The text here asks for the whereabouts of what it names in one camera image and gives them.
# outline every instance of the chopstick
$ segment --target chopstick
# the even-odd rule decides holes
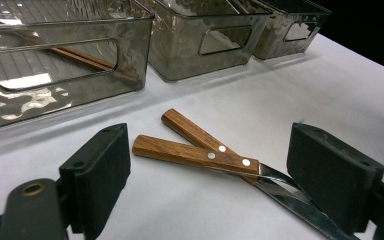
[[[58,48],[50,48],[46,49],[54,54],[57,54],[59,56],[62,56],[64,58],[70,59],[72,61],[75,61],[77,63],[83,64],[85,66],[91,67],[96,70],[100,71],[110,71],[114,68],[114,64],[111,62],[105,61],[103,59],[94,57],[92,55],[86,54],[84,52],[69,48],[69,47],[58,47]],[[124,68],[121,69],[124,72],[131,72],[130,69]],[[118,77],[123,77],[125,79],[131,80],[131,81],[136,81],[137,77],[136,76],[131,76],[134,74],[123,74],[120,72],[115,73],[116,76]]]

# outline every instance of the gray translucent container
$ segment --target gray translucent container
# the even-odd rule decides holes
[[[153,19],[130,0],[0,0],[0,126],[143,88]]]
[[[260,59],[303,53],[331,12],[306,0],[238,0],[249,12],[272,11],[254,56]]]
[[[228,0],[139,0],[155,13],[149,63],[165,81],[246,64],[270,12]]]

